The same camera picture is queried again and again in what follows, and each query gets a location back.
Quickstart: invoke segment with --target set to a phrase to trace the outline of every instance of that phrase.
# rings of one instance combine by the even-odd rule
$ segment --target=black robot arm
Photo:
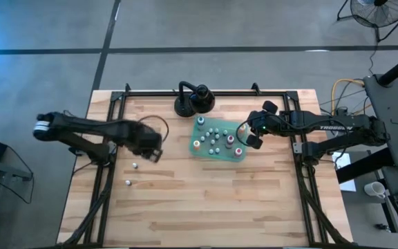
[[[293,145],[293,150],[301,154],[301,160],[308,165],[317,165],[326,153],[345,149],[355,145],[380,146],[389,140],[385,125],[375,117],[366,115],[320,116],[309,111],[280,111],[271,102],[265,102],[263,111],[252,111],[247,124],[255,135],[250,135],[247,144],[254,149],[262,145],[261,136],[297,136],[312,131],[343,131],[345,135],[337,136],[323,142],[304,142]]]
[[[151,127],[132,120],[102,122],[51,112],[37,116],[33,131],[38,140],[60,141],[72,149],[84,151],[94,163],[110,163],[112,158],[108,144],[95,144],[75,133],[103,136],[117,146],[127,147],[133,154],[155,163],[162,155],[162,136]]]

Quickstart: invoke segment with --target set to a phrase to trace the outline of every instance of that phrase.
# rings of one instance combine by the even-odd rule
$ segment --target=wooden table
[[[111,91],[95,91],[87,118],[105,120],[110,96]],[[298,90],[298,96],[302,110],[320,113],[315,90]],[[214,109],[204,116],[242,122],[250,111],[260,111],[265,100],[283,109],[279,97],[219,97]],[[104,246],[307,246],[290,139],[264,136],[262,148],[249,148],[240,163],[194,158],[188,149],[193,120],[177,116],[173,101],[174,97],[126,99],[124,118],[137,120],[157,114],[167,120],[170,133],[157,164],[119,149]],[[165,134],[160,120],[145,122]],[[325,132],[307,137],[327,139]],[[87,162],[87,158],[79,158],[75,169]],[[132,163],[139,168],[133,169]],[[96,167],[89,166],[74,175],[58,242],[69,238],[87,214],[95,172]],[[132,186],[126,186],[125,180]],[[316,181],[323,211],[351,241],[332,163],[321,161],[316,166]],[[314,213],[312,221],[318,238]],[[99,219],[95,220],[94,239],[98,223]]]

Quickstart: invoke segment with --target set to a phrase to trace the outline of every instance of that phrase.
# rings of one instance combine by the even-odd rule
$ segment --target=cup
[[[379,182],[368,183],[365,185],[364,190],[369,196],[376,196],[381,199],[385,198],[385,186]]]

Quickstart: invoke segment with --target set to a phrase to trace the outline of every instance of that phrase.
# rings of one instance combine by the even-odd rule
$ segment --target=electric fan
[[[351,3],[351,15],[340,17],[348,1]],[[351,17],[363,26],[374,28],[377,42],[381,42],[398,27],[397,23],[385,37],[380,38],[379,28],[398,22],[398,0],[346,0],[337,13],[337,21]]]

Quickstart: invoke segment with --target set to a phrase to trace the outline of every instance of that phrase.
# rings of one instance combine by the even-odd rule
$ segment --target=gray floor
[[[0,49],[101,48],[113,2],[0,0]],[[373,45],[371,29],[354,20],[335,22],[342,3],[122,0],[111,47]],[[381,45],[398,45],[398,29]],[[316,89],[319,102],[325,102],[335,80],[370,74],[371,53],[109,55],[100,88],[123,89],[129,83],[132,89],[173,89],[187,80],[211,88],[246,89],[257,82],[263,89]],[[0,141],[23,156],[36,178],[32,204],[6,195],[0,248],[54,244],[75,158],[57,142],[35,140],[32,127],[41,112],[68,109],[85,115],[99,59],[99,55],[0,55]],[[374,62],[375,73],[385,72],[398,62],[398,50],[378,51]],[[346,93],[358,90],[351,85]],[[353,95],[340,105],[359,110],[365,97]],[[28,185],[19,191],[27,194]],[[373,206],[362,203],[345,206],[356,242],[398,246],[398,234],[372,229],[374,223],[383,222],[383,212],[367,215]]]

